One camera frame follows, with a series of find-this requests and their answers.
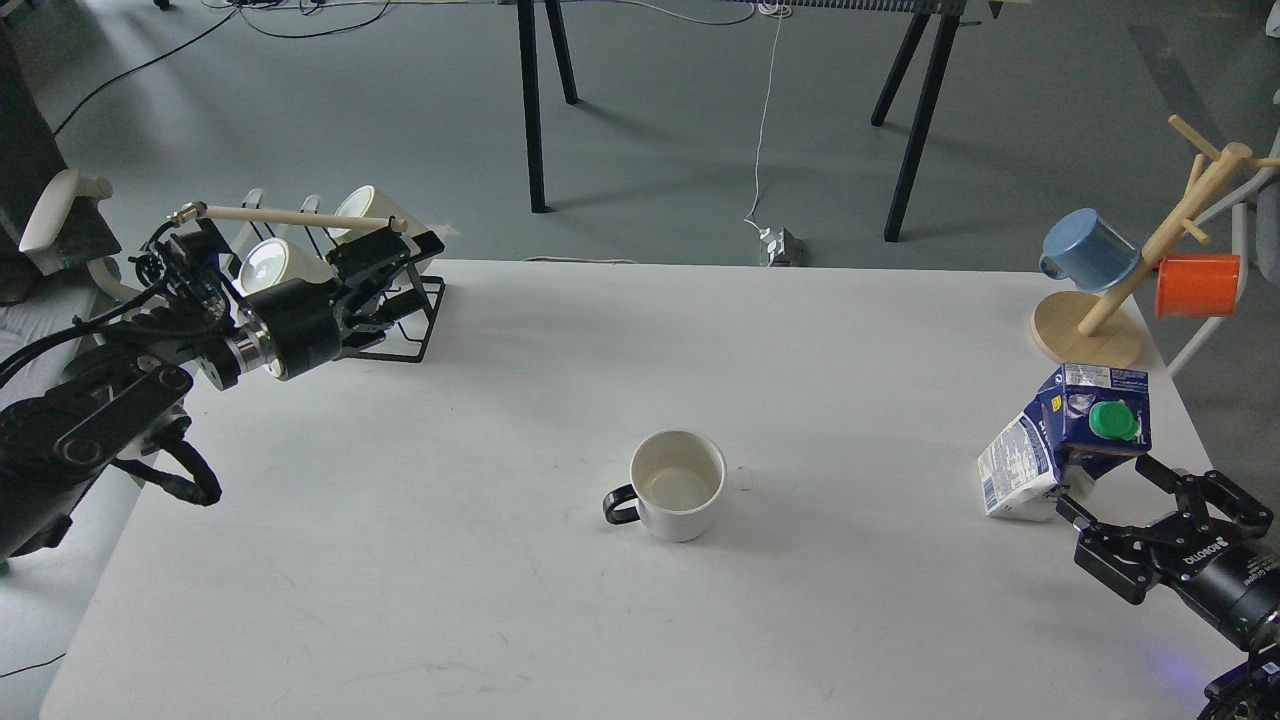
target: gray floor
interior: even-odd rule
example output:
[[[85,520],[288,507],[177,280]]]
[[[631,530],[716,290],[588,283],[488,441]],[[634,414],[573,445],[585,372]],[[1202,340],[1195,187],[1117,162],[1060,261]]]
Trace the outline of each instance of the gray floor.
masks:
[[[664,5],[708,19],[750,9]],[[876,129],[867,120],[906,17],[799,9],[781,27],[756,217],[804,238],[810,264],[831,266],[1034,270],[1044,231],[1084,205],[1142,240],[1176,201],[1192,158],[1165,124],[1170,111],[1213,142],[1270,147],[1280,124],[1280,41],[1262,35],[1270,5],[1042,0],[989,22],[974,3],[970,14],[987,22],[960,29],[897,245],[881,228],[932,31]],[[168,13],[146,0],[41,0],[9,32],[56,124],[104,79],[227,12],[196,0]],[[250,17],[300,33],[375,12]],[[320,193],[332,210],[374,183],[421,219],[457,228],[453,258],[756,263],[755,231],[741,218],[776,22],[707,27],[594,1],[566,5],[564,17],[584,101],[559,101],[540,27],[556,210],[545,215],[529,213],[511,5],[399,5],[367,28],[314,40],[266,37],[236,18],[93,99],[59,141],[73,167],[114,183],[102,211],[125,246],[188,200],[236,204],[260,186],[269,205]],[[1225,249],[1225,224],[1208,229]],[[1139,293],[1148,318],[1152,290]],[[1254,277],[1240,311],[1179,378],[1217,468],[1272,506],[1277,316],[1280,290]],[[1171,359],[1198,323],[1151,325]]]

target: milk carton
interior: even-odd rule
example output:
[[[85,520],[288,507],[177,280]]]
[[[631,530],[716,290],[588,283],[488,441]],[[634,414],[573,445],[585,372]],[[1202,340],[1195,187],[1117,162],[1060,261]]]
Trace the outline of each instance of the milk carton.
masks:
[[[1047,520],[1064,492],[1083,498],[1103,474],[1148,450],[1147,373],[1061,365],[978,457],[987,515]]]

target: round wooden base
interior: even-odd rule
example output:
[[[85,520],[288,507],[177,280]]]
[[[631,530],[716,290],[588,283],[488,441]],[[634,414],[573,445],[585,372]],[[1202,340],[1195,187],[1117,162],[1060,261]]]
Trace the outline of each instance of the round wooden base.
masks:
[[[1083,363],[1128,368],[1142,351],[1142,331],[1116,310],[1094,336],[1080,334],[1076,325],[1098,301],[1084,292],[1055,292],[1036,306],[1032,336],[1050,357],[1059,363]]]

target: white cup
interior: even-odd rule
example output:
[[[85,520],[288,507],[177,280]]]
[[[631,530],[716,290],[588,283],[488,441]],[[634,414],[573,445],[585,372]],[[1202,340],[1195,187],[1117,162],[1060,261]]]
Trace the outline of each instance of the white cup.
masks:
[[[654,537],[685,542],[707,532],[724,489],[724,456],[691,430],[664,430],[631,457],[631,484],[604,496],[613,525],[640,520]],[[635,500],[635,507],[620,507]]]
[[[328,282],[333,278],[333,268],[312,252],[270,237],[248,251],[234,284],[241,293],[252,295],[293,278],[308,283]]]
[[[343,218],[389,218],[394,215],[397,220],[408,223],[408,228],[404,231],[407,237],[417,237],[428,231],[428,227],[419,222],[417,218],[410,215],[399,204],[388,197],[385,192],[371,184],[356,188],[355,192],[338,205],[334,215]],[[329,237],[338,245],[351,242],[366,233],[367,231],[329,228]]]

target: orange mug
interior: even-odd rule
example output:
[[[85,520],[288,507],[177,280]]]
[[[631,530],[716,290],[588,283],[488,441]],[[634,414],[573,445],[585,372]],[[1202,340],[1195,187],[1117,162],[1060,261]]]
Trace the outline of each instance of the orange mug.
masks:
[[[1239,255],[1174,254],[1160,261],[1157,318],[1220,318],[1235,313]]]

